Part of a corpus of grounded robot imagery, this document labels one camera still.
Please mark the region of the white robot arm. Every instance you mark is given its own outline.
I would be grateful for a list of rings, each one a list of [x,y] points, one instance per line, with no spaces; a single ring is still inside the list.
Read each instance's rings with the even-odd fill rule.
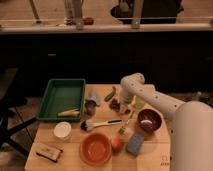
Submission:
[[[119,100],[128,105],[138,96],[172,121],[170,171],[213,171],[213,108],[148,89],[144,83],[141,73],[123,77]]]

